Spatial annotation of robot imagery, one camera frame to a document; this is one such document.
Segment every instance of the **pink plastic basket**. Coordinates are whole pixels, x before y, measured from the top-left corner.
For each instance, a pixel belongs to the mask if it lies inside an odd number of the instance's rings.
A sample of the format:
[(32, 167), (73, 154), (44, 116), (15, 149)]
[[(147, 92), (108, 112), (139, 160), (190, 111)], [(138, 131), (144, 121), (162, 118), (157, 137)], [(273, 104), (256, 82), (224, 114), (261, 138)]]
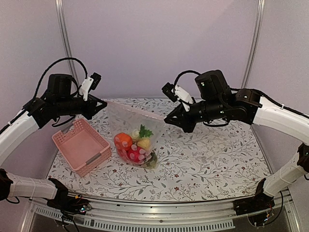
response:
[(73, 122), (74, 129), (53, 135), (53, 141), (71, 168), (81, 177), (107, 160), (110, 144), (84, 119)]

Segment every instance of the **white wall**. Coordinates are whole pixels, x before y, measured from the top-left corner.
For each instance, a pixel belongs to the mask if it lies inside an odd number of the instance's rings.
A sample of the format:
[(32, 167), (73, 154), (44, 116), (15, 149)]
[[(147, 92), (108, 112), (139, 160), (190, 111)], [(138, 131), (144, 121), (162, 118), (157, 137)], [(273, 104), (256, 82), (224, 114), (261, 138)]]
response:
[[(55, 1), (0, 1), (0, 9), (0, 127), (3, 127), (33, 97), (47, 66), (65, 54)], [(66, 63), (62, 63), (52, 72), (69, 73), (69, 69)], [(46, 88), (49, 74), (40, 93)], [(46, 126), (30, 136), (2, 167), (14, 174), (45, 178), (56, 151), (51, 140), (55, 132)], [(24, 203), (0, 202), (0, 231), (17, 231)]]
[[(95, 94), (114, 98), (163, 96), (163, 85), (187, 69), (221, 69), (232, 87), (240, 87), (257, 2), (66, 0), (63, 4), (73, 56), (104, 77)], [(197, 95), (193, 78), (188, 74), (180, 83)]]
[[(251, 88), (309, 113), (309, 1), (266, 1)], [(255, 127), (274, 170), (283, 166), (301, 142), (268, 128)], [(290, 187), (304, 232), (309, 231), (309, 183), (300, 178)]]

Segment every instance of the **table surface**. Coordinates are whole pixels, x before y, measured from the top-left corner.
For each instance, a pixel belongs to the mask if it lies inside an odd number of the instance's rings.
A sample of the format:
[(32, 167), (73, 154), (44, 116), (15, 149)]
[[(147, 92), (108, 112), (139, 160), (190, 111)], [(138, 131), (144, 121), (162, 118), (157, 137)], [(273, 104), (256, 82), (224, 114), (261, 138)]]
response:
[[(176, 106), (167, 99), (111, 101), (162, 116)], [(221, 200), (253, 195), (258, 181), (270, 175), (250, 126), (241, 122), (219, 128), (199, 123), (190, 134), (166, 125), (155, 149), (159, 166), (154, 170), (133, 167), (117, 155), (106, 110), (89, 123), (110, 142), (112, 156), (79, 177), (58, 152), (48, 176), (71, 192), (156, 202)]]

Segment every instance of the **orange toy fruit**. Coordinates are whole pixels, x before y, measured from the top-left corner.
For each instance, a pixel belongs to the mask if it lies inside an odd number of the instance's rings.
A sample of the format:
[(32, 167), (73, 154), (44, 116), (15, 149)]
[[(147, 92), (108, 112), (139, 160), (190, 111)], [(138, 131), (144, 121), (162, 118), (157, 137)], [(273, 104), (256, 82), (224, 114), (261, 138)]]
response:
[(132, 144), (132, 138), (126, 133), (119, 133), (114, 137), (114, 143), (117, 149), (124, 149), (128, 151)]

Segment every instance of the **transparent plastic bag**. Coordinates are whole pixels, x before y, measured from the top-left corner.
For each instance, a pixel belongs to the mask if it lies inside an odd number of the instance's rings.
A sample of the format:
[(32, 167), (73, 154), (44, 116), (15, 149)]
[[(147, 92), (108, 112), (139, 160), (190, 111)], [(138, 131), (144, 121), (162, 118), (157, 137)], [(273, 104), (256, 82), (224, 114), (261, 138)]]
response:
[(163, 133), (164, 118), (112, 101), (107, 114), (117, 154), (131, 165), (156, 168), (154, 148)]

